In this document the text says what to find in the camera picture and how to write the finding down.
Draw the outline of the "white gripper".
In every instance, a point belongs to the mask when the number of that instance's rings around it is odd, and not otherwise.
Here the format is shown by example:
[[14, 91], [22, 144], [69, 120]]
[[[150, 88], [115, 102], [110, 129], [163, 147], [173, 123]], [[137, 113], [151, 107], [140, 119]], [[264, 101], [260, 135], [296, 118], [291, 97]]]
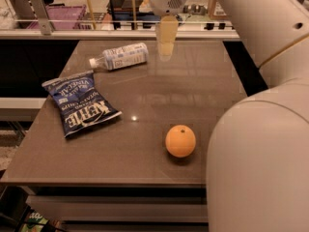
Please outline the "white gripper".
[[155, 28], [157, 50], [160, 57], [171, 57], [178, 32], [178, 21], [174, 15], [183, 10], [186, 0], [143, 0], [140, 13], [154, 12], [162, 16]]

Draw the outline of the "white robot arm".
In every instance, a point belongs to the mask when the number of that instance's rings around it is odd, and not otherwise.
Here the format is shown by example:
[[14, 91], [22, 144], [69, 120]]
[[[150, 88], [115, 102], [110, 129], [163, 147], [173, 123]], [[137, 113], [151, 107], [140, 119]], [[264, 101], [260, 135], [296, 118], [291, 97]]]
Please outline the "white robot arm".
[[296, 0], [217, 1], [268, 88], [212, 132], [209, 231], [309, 232], [309, 14]]

